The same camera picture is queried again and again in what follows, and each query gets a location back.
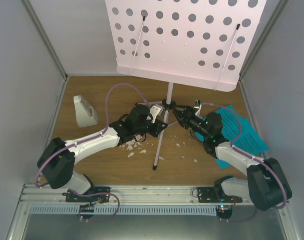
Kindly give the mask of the blue sheet music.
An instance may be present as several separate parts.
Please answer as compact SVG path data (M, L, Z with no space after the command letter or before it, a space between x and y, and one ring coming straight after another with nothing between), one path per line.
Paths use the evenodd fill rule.
M230 142L239 134L239 124L236 120L236 117L238 117L242 133L234 141L236 147L252 155L259 155L268 150L268 146L251 126L248 119L242 118L236 113L232 105L228 105L226 108L220 108L215 112L221 115L223 123L222 134Z
M205 140L205 138L201 134L199 134L197 132L195 132L195 136L201 142L203 142ZM216 161L216 163L217 163L217 165L219 166L220 169L225 169L225 168L227 168L227 167L230 166L229 163L227 163L227 162L225 162L223 160L220 160L218 158L216 158L215 161Z

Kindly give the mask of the pink music stand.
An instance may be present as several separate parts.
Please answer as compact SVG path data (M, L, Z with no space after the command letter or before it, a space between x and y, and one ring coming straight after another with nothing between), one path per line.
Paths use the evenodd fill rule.
M118 73L231 92L263 0L108 0Z

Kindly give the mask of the white metronome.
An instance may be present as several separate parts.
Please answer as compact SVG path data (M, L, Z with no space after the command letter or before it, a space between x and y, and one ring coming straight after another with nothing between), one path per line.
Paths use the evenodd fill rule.
M90 127L98 124L98 115L95 109L81 96L73 97L76 122L80 128Z

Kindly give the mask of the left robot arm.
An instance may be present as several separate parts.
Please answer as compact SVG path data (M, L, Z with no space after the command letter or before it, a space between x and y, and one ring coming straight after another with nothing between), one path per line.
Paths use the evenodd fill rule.
M163 111L158 104L151 107L138 104L102 131L67 141L57 137L50 141L38 160L39 172L52 189L67 188L82 201L89 202L95 195L94 186L85 175L77 173L74 166L97 152L136 140L137 136L158 137L167 128L167 124L158 119Z

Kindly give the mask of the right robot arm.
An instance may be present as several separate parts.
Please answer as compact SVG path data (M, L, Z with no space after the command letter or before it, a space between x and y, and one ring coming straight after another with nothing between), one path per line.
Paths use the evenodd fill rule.
M201 118L198 115L201 106L201 103L191 107L173 102L170 109L181 127L203 137L202 144L207 154L227 162L247 177L246 180L234 177L217 180L213 190L215 200L223 203L235 196L250 199L261 211L284 208L292 197L292 191L279 162L272 157L263 159L238 148L223 136L222 116L210 112Z

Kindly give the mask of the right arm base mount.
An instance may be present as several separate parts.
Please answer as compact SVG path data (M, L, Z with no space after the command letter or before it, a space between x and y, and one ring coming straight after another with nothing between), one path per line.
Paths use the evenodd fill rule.
M199 203L217 203L215 211L220 221L229 221L236 204L243 202L241 197L226 195L218 185L195 187L191 190L191 195L197 198Z

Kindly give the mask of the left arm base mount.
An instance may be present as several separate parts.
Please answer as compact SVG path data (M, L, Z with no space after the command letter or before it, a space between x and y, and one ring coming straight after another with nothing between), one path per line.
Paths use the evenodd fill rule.
M68 203L80 203L78 211L82 215L84 213L93 213L94 205L96 204L108 203L110 190L109 186L94 186L80 196L69 189L62 193L62 196L65 197L65 201Z

